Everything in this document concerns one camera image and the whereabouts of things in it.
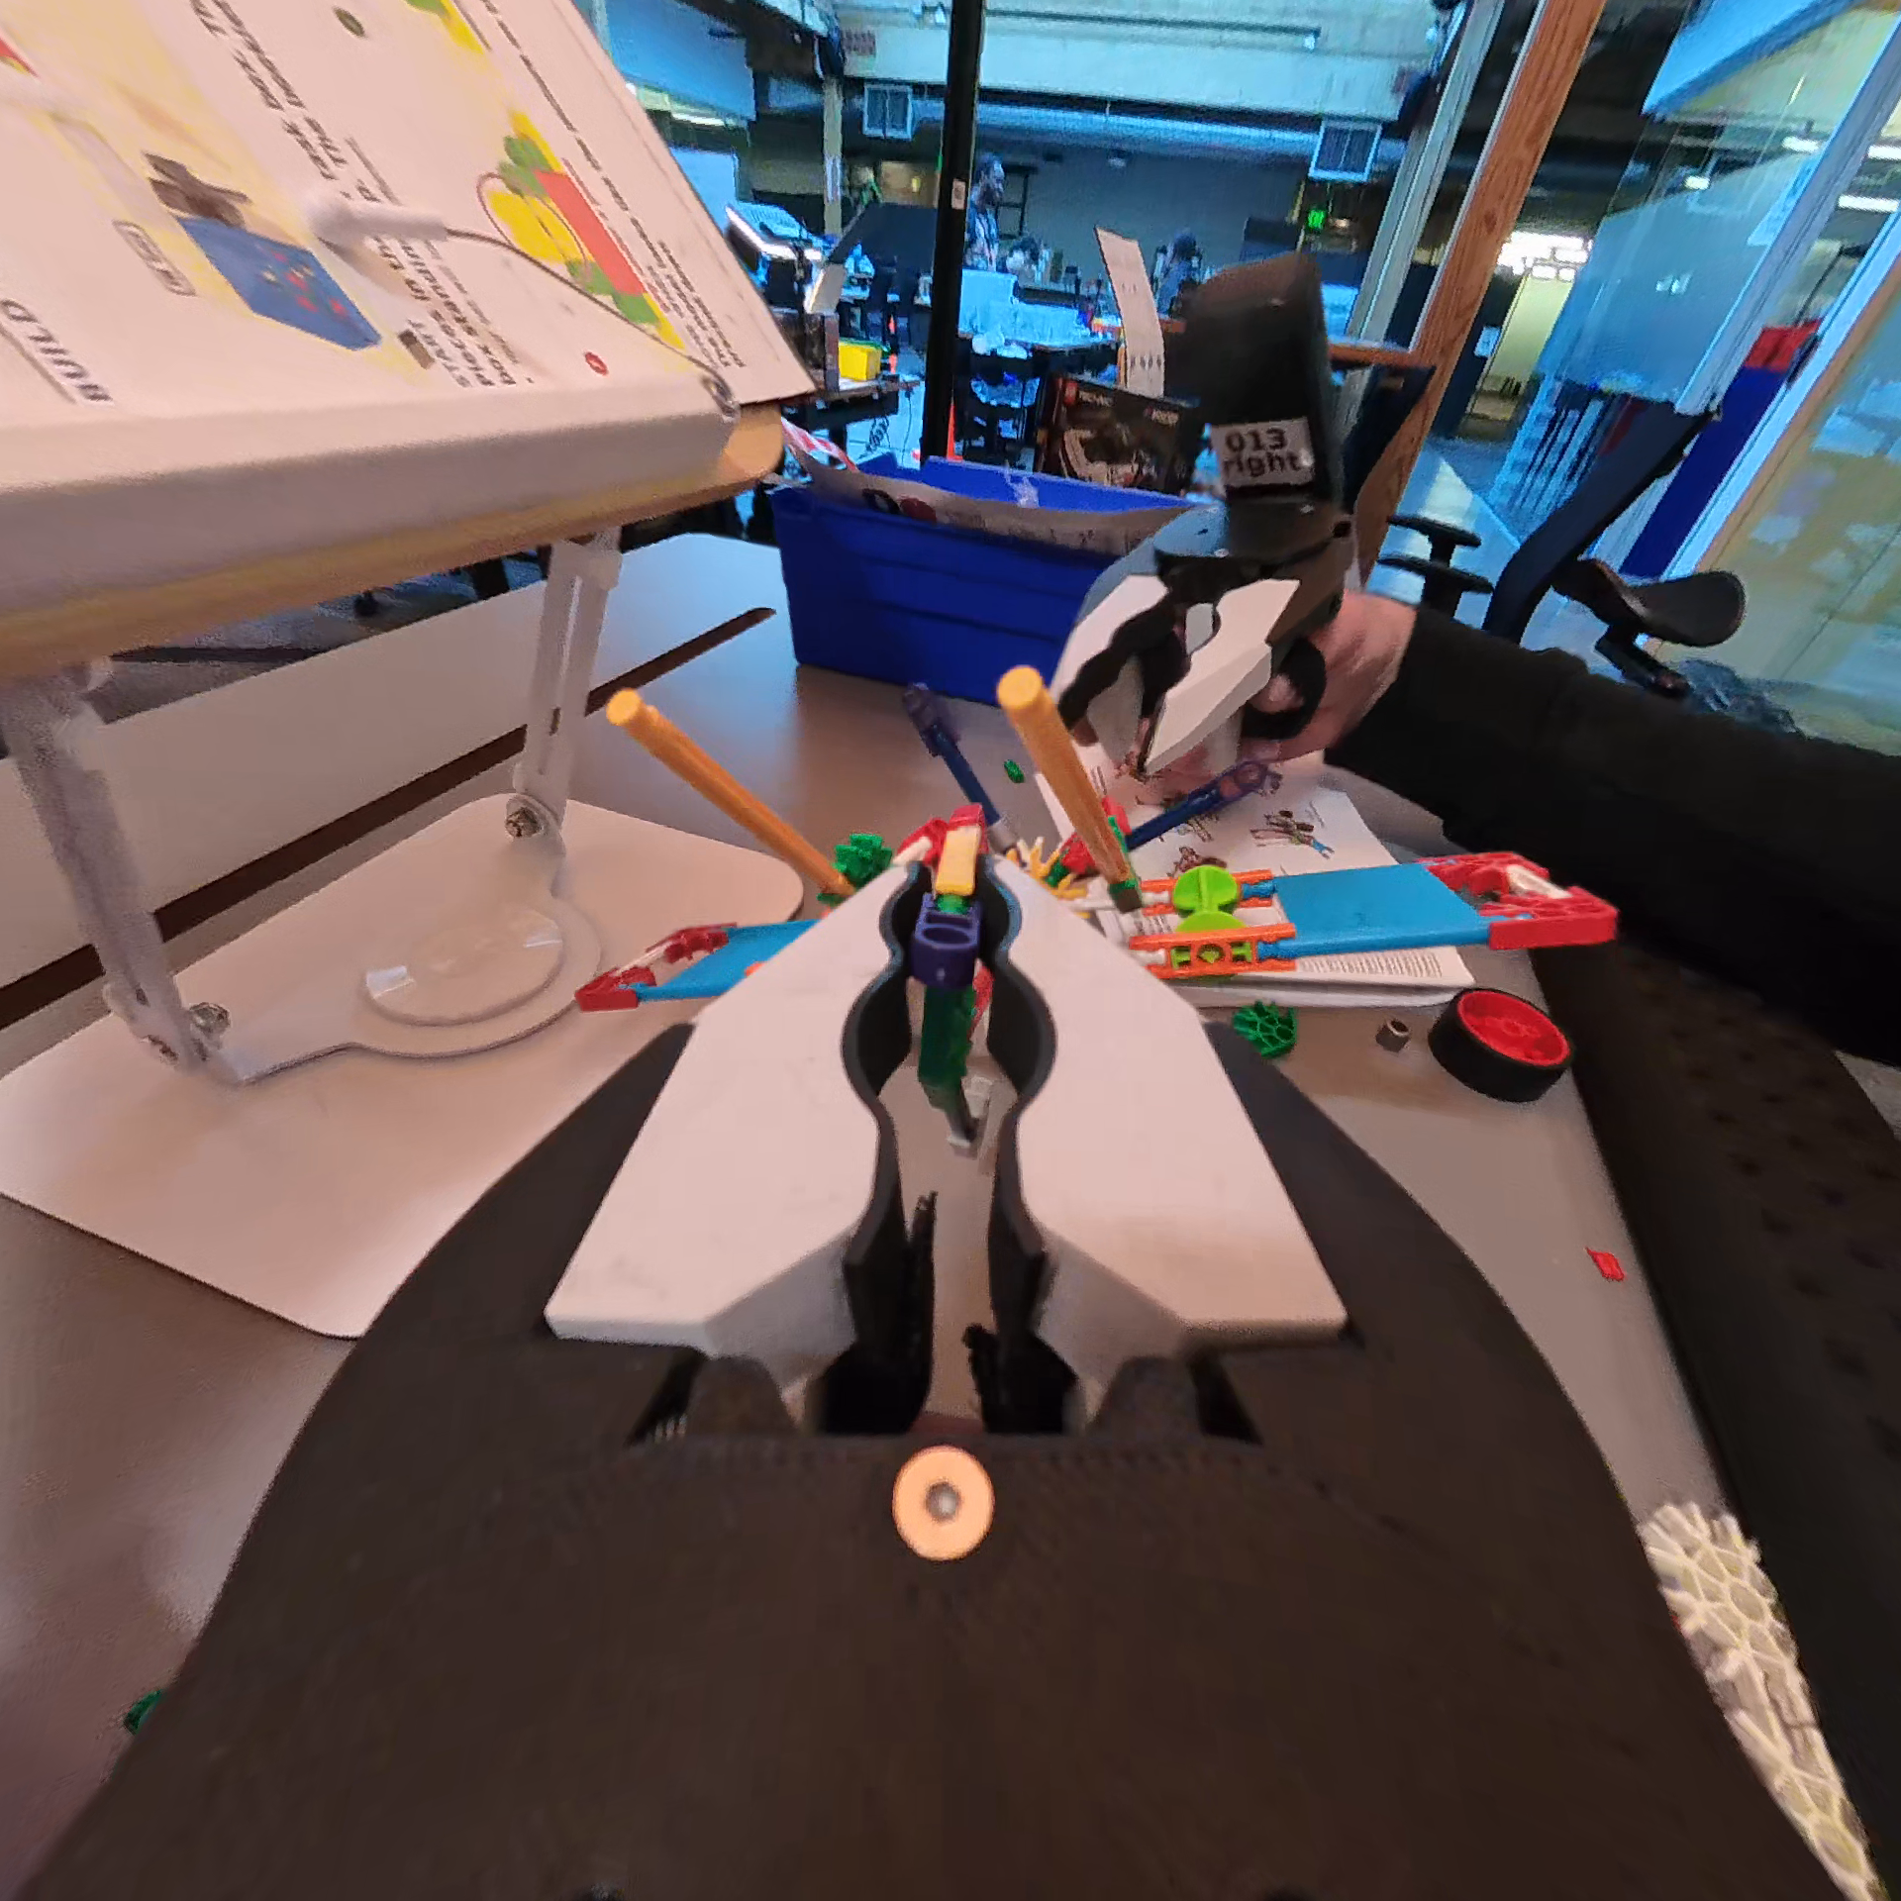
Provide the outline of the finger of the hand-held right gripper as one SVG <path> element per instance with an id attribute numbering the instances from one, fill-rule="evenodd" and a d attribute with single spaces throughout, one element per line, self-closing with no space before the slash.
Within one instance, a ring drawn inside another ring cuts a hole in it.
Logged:
<path id="1" fill-rule="evenodd" d="M 1187 608 L 1164 578 L 1124 572 L 1081 615 L 1050 684 L 1074 736 L 1142 747 L 1166 693 L 1187 678 Z"/>
<path id="2" fill-rule="evenodd" d="M 1142 777 L 1226 772 L 1244 756 L 1244 708 L 1271 685 L 1271 634 L 1297 605 L 1294 578 L 1249 582 L 1209 608 L 1209 639 L 1157 700 Z"/>

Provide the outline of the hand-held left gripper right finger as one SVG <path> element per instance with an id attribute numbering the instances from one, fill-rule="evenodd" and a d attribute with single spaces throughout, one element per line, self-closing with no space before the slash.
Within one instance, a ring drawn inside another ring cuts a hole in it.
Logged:
<path id="1" fill-rule="evenodd" d="M 1099 1404 L 1133 1360 L 1336 1345 L 1348 1313 L 1204 1014 L 1028 870 L 984 870 L 986 1410 Z"/>

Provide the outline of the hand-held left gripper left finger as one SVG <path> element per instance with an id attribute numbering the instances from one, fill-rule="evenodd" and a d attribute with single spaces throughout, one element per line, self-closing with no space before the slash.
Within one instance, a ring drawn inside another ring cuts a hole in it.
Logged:
<path id="1" fill-rule="evenodd" d="M 546 1323 L 563 1340 L 838 1360 L 914 1401 L 917 1262 L 883 1084 L 910 1051 L 917 866 L 813 920 L 681 1034 Z"/>

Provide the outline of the purple-ended blue toy rod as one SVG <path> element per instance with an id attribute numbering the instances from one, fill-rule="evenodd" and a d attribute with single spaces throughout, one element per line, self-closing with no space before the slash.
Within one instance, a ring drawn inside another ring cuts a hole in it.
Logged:
<path id="1" fill-rule="evenodd" d="M 963 756 L 963 742 L 958 742 L 958 731 L 947 714 L 947 708 L 940 701 L 940 693 L 921 684 L 910 684 L 903 685 L 903 708 L 917 731 L 917 739 L 927 742 L 927 750 L 936 761 L 943 761 L 943 766 L 951 772 L 951 778 L 958 785 L 963 794 L 963 804 L 976 804 L 984 824 L 986 824 L 986 838 L 993 838 L 993 847 L 1010 847 L 1014 846 L 1014 827 L 1010 819 L 1001 813 L 994 796 L 986 796 L 976 762 Z"/>
<path id="2" fill-rule="evenodd" d="M 1230 804 L 1281 786 L 1281 772 L 1267 761 L 1238 761 L 1235 766 L 1209 777 L 1193 794 L 1166 804 L 1157 817 L 1124 832 L 1124 847 L 1137 853 L 1193 819 L 1220 817 Z"/>

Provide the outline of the colourful toy construction model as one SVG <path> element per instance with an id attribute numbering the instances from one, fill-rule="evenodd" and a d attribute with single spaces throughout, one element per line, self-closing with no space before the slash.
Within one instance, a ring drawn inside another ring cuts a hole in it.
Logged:
<path id="1" fill-rule="evenodd" d="M 979 870 L 1025 870 L 1037 889 L 1067 913 L 1094 918 L 1133 966 L 1157 984 L 1238 984 L 1267 966 L 1464 951 L 1464 946 L 1600 946 L 1619 937 L 1619 908 L 1586 889 L 1556 885 L 1515 853 L 1454 853 L 1415 866 L 1319 870 L 1319 874 L 1235 874 L 1193 866 L 1166 879 L 1137 879 L 1129 838 L 1099 796 L 1081 747 L 1074 742 L 1051 685 L 1014 665 L 1001 678 L 1001 708 L 1028 747 L 1039 778 L 1067 819 L 1081 819 L 1065 853 L 1010 846 L 993 853 L 1001 832 L 979 804 L 927 819 L 898 853 L 869 840 L 875 870 L 826 863 L 795 827 L 762 804 L 681 728 L 637 691 L 616 691 L 605 719 L 637 739 L 699 796 L 718 804 L 754 840 L 795 863 L 826 901 L 841 906 L 885 870 L 927 870 L 930 885 L 908 935 L 910 980 L 921 985 L 917 1084 L 958 1139 L 976 1139 L 968 1066 L 993 962 L 979 951 Z"/>

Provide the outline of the person's right forearm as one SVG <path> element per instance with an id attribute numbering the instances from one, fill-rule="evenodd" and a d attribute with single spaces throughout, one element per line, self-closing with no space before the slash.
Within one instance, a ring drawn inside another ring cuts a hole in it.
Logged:
<path id="1" fill-rule="evenodd" d="M 1901 762 L 1760 731 L 1420 608 L 1329 762 L 1619 906 L 1838 1051 L 1901 1061 Z"/>

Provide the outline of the person's right hand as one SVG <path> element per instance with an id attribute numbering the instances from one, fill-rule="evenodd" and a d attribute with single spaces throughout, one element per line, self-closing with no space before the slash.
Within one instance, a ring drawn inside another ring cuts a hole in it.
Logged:
<path id="1" fill-rule="evenodd" d="M 1276 673 L 1253 708 L 1264 712 L 1267 723 L 1284 714 L 1308 719 L 1297 736 L 1254 739 L 1254 756 L 1271 762 L 1294 762 L 1303 756 L 1325 756 L 1348 736 L 1359 736 L 1359 728 L 1398 684 L 1415 631 L 1415 605 L 1381 593 L 1343 593 L 1336 618 L 1300 641 L 1317 652 L 1317 665 L 1325 670 L 1319 685 L 1313 685 L 1313 665 L 1300 673 L 1297 641 L 1281 650 Z"/>

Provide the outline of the printed plastic bag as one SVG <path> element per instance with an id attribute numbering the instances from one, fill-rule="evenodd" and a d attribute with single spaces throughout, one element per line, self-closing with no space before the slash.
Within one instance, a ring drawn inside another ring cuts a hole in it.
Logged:
<path id="1" fill-rule="evenodd" d="M 903 464 L 875 454 L 869 464 L 854 464 L 838 443 L 809 435 L 792 417 L 779 431 L 800 473 L 800 482 L 775 493 L 779 501 L 800 489 L 818 503 L 917 530 L 958 530 L 1118 559 L 1166 524 L 1213 509 L 1204 494 L 1151 494 L 963 458 Z"/>

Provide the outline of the black toy set box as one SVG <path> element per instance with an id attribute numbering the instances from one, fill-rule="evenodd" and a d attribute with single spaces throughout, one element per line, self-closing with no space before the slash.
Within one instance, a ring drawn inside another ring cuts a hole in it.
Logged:
<path id="1" fill-rule="evenodd" d="M 1204 454 L 1193 400 L 1147 400 L 1114 380 L 1058 375 L 1037 412 L 1037 476 L 1187 494 Z"/>

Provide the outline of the folded instruction booklet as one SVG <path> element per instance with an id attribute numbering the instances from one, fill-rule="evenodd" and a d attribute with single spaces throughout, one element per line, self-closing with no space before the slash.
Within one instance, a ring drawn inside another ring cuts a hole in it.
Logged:
<path id="1" fill-rule="evenodd" d="M 1354 796 L 1329 786 L 1319 766 L 1267 772 L 1253 796 L 1187 819 L 1166 838 L 1129 853 L 1147 881 L 1147 913 L 1137 920 L 1111 920 L 1101 879 L 1067 899 L 1067 908 L 1101 935 L 1124 943 L 1133 935 L 1164 935 L 1175 925 L 1166 906 L 1175 879 L 1213 863 L 1249 881 L 1288 881 L 1300 874 L 1384 870 L 1395 853 L 1359 813 Z M 1428 951 L 1354 951 L 1300 962 L 1264 962 L 1235 980 L 1180 984 L 1204 1012 L 1235 1012 L 1244 1005 L 1281 1008 L 1435 1008 L 1472 985 L 1473 975 L 1454 946 Z"/>

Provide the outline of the blue plastic bin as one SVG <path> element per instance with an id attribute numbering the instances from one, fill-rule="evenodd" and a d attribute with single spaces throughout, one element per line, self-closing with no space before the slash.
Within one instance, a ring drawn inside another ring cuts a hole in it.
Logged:
<path id="1" fill-rule="evenodd" d="M 1058 673 L 1111 555 L 917 530 L 774 489 L 800 665 L 993 701 L 1010 665 Z"/>

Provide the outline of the black vertical pole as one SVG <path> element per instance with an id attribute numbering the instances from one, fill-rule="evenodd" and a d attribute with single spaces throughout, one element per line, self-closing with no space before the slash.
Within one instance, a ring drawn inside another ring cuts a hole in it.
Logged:
<path id="1" fill-rule="evenodd" d="M 963 247 L 968 247 L 968 203 L 970 203 L 976 144 L 979 144 L 984 31 L 986 31 L 986 2 L 954 0 L 947 89 L 943 89 L 930 333 L 927 333 L 927 353 L 921 353 L 921 431 L 917 431 L 921 458 L 947 458 L 954 451 Z"/>

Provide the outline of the red toy wheel black tyre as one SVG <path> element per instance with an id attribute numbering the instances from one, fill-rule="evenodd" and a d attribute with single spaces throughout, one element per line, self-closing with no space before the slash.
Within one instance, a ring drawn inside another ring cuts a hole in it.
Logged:
<path id="1" fill-rule="evenodd" d="M 1448 1076 L 1500 1104 L 1536 1104 L 1576 1061 L 1551 1014 L 1500 985 L 1464 985 L 1428 1047 Z"/>

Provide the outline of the white snowflake toy connector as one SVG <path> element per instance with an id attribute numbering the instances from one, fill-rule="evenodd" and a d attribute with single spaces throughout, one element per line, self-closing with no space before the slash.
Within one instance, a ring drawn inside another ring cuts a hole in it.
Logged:
<path id="1" fill-rule="evenodd" d="M 1663 1602 L 1690 1644 L 1778 1651 L 1778 1598 L 1755 1541 L 1726 1510 L 1667 1502 L 1639 1522 Z"/>
<path id="2" fill-rule="evenodd" d="M 1839 1897 L 1886 1901 L 1864 1824 L 1823 1743 L 1793 1632 L 1773 1621 L 1745 1640 L 1718 1624 L 1677 1624 L 1753 1770 Z"/>

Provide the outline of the printed instruction sheet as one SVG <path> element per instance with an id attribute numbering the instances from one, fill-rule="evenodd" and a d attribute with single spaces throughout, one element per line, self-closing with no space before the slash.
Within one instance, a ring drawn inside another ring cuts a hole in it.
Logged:
<path id="1" fill-rule="evenodd" d="M 3 427 L 809 388 L 572 2 L 22 0 Z"/>

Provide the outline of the white tilted reading stand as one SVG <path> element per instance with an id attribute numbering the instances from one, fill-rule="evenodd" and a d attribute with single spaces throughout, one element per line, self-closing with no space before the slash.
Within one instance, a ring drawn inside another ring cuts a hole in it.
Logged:
<path id="1" fill-rule="evenodd" d="M 736 406 L 689 365 L 596 394 L 3 427 L 3 747 L 122 1029 L 3 1080 L 9 1198 L 352 1340 L 625 1056 L 577 1023 L 577 985 L 681 920 L 795 913 L 795 870 L 763 853 L 569 804 L 620 524 L 749 489 L 784 403 Z M 537 545 L 508 794 L 174 975 L 88 665 Z"/>

